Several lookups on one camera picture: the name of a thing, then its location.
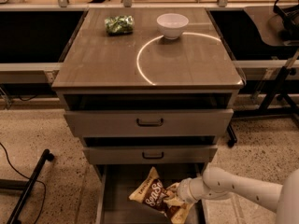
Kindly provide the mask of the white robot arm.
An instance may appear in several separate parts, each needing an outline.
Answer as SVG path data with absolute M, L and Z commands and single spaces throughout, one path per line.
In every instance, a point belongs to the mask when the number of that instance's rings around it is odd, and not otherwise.
M 216 200 L 232 192 L 274 212 L 276 224 L 299 224 L 299 170 L 280 185 L 207 167 L 201 176 L 183 179 L 169 189 L 184 203 Z

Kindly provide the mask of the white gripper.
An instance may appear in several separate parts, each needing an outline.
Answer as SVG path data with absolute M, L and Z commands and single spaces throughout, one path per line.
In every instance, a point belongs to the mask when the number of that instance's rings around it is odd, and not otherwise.
M 197 203 L 199 201 L 199 185 L 197 178 L 186 178 L 180 183 L 174 183 L 167 190 L 176 192 L 178 196 L 165 198 L 164 202 L 169 206 L 185 206 L 186 203 Z

